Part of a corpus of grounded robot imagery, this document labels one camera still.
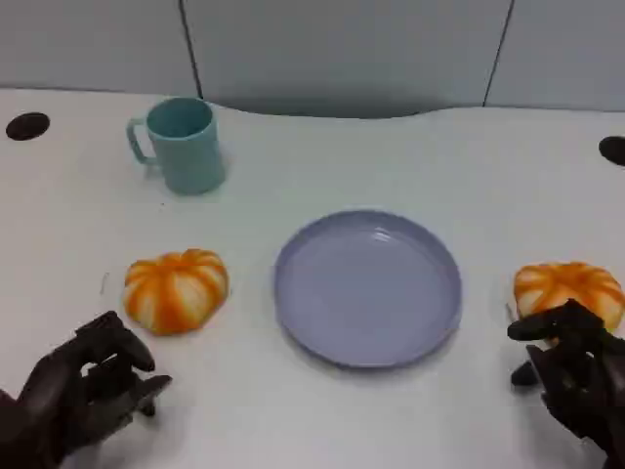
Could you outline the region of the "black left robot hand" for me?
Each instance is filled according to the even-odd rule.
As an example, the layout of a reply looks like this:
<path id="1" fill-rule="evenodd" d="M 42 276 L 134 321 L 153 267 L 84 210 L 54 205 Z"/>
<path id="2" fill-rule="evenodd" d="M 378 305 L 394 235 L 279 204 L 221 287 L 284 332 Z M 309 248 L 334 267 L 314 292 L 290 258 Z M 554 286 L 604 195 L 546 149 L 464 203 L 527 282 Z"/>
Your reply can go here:
<path id="1" fill-rule="evenodd" d="M 42 357 L 17 397 L 1 395 L 1 465 L 58 468 L 78 450 L 152 417 L 171 384 L 146 344 L 114 312 L 75 330 Z"/>

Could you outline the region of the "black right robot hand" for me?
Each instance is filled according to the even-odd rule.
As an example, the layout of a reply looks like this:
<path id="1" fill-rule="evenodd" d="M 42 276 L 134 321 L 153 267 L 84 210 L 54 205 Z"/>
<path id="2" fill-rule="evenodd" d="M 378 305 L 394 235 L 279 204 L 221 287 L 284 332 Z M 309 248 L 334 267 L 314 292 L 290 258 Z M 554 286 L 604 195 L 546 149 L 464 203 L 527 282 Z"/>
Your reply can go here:
<path id="1" fill-rule="evenodd" d="M 511 375 L 518 391 L 542 387 L 550 414 L 606 455 L 605 468 L 624 466 L 624 340 L 573 299 L 513 321 L 509 338 L 525 342 L 528 360 Z"/>

